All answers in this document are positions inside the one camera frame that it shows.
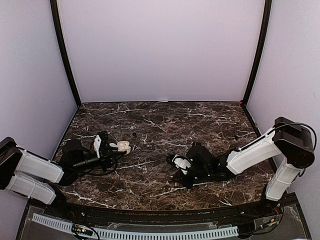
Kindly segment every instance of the white wall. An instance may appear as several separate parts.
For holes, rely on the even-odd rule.
[[[59,0],[83,102],[240,101],[264,0]]]
[[[320,2],[273,1],[265,47],[248,109],[260,130],[279,116],[315,128],[320,138]],[[313,239],[320,239],[320,148],[297,193]]]
[[[76,108],[50,1],[1,0],[0,140],[51,159]],[[26,202],[0,190],[0,239],[15,239]]]

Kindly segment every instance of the black frame post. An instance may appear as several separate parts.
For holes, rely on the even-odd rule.
[[[260,29],[258,45],[256,47],[249,81],[246,86],[243,100],[241,101],[244,106],[246,106],[248,104],[248,101],[249,101],[249,98],[250,98],[250,95],[251,95],[251,92],[252,92],[252,89],[254,87],[254,83],[256,80],[262,52],[264,50],[267,29],[268,29],[268,24],[269,24],[269,18],[270,18],[270,12],[271,12],[271,3],[272,3],[272,0],[265,0],[265,3],[264,3],[264,10],[263,10],[263,17],[262,17],[262,24],[261,24],[261,29]]]
[[[58,40],[60,54],[61,54],[61,58],[63,61],[65,73],[68,78],[75,103],[78,107],[80,107],[82,103],[81,103],[81,99],[80,99],[80,96],[79,96],[79,93],[77,90],[74,76],[72,74],[72,70],[71,70],[71,66],[70,66],[70,62],[69,62],[69,58],[68,58],[68,54],[67,54],[64,36],[63,36],[62,28],[61,28],[57,0],[50,0],[50,5],[51,5],[51,12],[52,12],[52,18],[53,18],[53,23],[54,23],[56,39]]]

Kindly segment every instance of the black pole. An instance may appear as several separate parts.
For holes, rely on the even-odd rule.
[[[56,34],[56,38],[58,40],[60,54],[62,57],[65,73],[68,78],[75,103],[78,107],[80,107],[81,100],[80,100],[80,96],[79,96],[79,93],[77,90],[76,82],[75,82],[74,76],[72,74],[70,63],[69,63],[69,58],[68,58],[67,49],[66,49],[66,45],[65,45],[65,41],[64,41],[64,36],[62,33],[62,28],[61,28],[61,22],[60,22],[60,18],[59,18],[59,10],[58,10],[57,0],[50,0],[50,4],[51,4],[51,12],[52,12],[52,18],[53,18],[53,23],[54,23],[54,28],[55,28],[55,34]]]
[[[263,52],[264,45],[265,45],[266,35],[267,35],[269,17],[270,17],[270,12],[271,12],[271,3],[272,3],[272,0],[265,0],[265,3],[264,3],[264,10],[263,10],[263,17],[262,17],[262,24],[261,24],[261,29],[260,29],[258,45],[256,47],[256,52],[255,52],[255,56],[254,56],[254,60],[253,60],[253,65],[252,65],[249,81],[246,86],[243,100],[241,101],[244,106],[246,106],[248,104],[250,94],[252,92],[252,89],[254,87],[254,83],[256,80],[262,52]]]

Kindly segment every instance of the dark marble surface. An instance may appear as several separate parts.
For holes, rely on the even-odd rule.
[[[185,155],[198,141],[218,156],[256,138],[236,102],[86,103],[62,145],[80,139],[89,148],[99,131],[107,131],[112,142],[129,141],[132,151],[108,176],[86,175],[59,186],[68,202],[150,211],[225,207],[258,201],[273,176],[265,160],[229,181],[198,182],[192,189],[171,181],[177,169],[166,163],[167,154]],[[56,161],[61,154],[59,150]]]

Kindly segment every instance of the white panel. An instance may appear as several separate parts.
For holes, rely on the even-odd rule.
[[[59,0],[83,102],[240,101],[264,0]]]
[[[311,125],[320,137],[320,2],[273,1],[248,108],[264,132],[279,116]],[[320,239],[320,148],[289,189],[301,203],[312,239]]]
[[[48,0],[0,1],[0,141],[51,159],[76,111]],[[15,239],[27,200],[0,191],[0,238]]]

